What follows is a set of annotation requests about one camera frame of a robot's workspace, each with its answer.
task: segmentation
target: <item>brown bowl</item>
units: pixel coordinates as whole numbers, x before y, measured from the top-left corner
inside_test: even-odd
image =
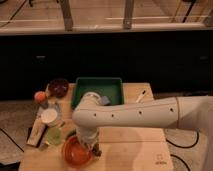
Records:
[[[51,95],[62,98],[67,94],[69,82],[64,78],[57,78],[49,83],[48,90]]]

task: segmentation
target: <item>cable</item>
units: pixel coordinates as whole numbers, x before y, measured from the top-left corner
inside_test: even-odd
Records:
[[[189,9],[188,9],[188,11],[186,12],[185,17],[183,18],[182,23],[185,23],[185,22],[186,22],[186,20],[187,20],[189,14],[190,14],[190,12],[191,12],[191,10],[192,10],[192,8],[193,8],[195,2],[196,2],[196,0],[192,0],[192,1],[190,0],[189,2],[191,2],[191,5],[189,6]]]
[[[170,140],[168,140],[168,139],[166,139],[166,141],[167,141],[168,143],[172,144],[173,146],[178,147],[178,148],[192,148],[192,147],[194,147],[194,146],[196,146],[196,145],[197,145],[197,143],[198,143],[198,141],[199,141],[199,138],[200,138],[199,132],[196,132],[196,133],[197,133],[196,141],[195,141],[192,145],[189,145],[189,146],[181,146],[181,145],[177,145],[177,144],[175,144],[175,143],[171,142],[171,141],[170,141]]]
[[[187,168],[187,170],[191,171],[191,169],[189,168],[188,164],[182,158],[180,158],[179,156],[176,156],[175,154],[170,154],[170,156],[180,160],[184,164],[184,166]]]
[[[10,19],[8,20],[8,22],[6,22],[5,24],[1,25],[0,28],[5,27],[6,25],[10,24],[10,22],[13,20],[13,18],[18,14],[18,12],[23,8],[23,6],[25,5],[25,3],[28,0],[24,0],[24,2],[17,8],[17,10],[13,13],[13,15],[10,17]]]
[[[2,129],[0,128],[0,130],[22,151],[24,152],[24,150]]]
[[[8,0],[0,0],[0,4],[7,2]]]

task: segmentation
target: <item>small container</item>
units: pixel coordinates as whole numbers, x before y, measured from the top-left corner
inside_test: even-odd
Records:
[[[56,126],[61,121],[59,111],[55,108],[48,108],[41,113],[41,121],[49,127]]]
[[[60,128],[52,127],[48,129],[45,135],[46,143],[52,145],[59,145],[61,144],[61,131]]]

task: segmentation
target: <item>red bowl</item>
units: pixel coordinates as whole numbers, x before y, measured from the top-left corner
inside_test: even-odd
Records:
[[[71,167],[80,167],[90,161],[92,152],[82,147],[76,136],[71,136],[62,147],[62,156]]]

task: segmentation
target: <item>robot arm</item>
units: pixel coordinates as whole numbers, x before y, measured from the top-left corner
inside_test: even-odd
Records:
[[[98,127],[179,128],[201,131],[209,138],[203,170],[213,168],[213,97],[177,97],[145,103],[101,106],[96,93],[86,93],[72,115],[79,142],[92,149]]]

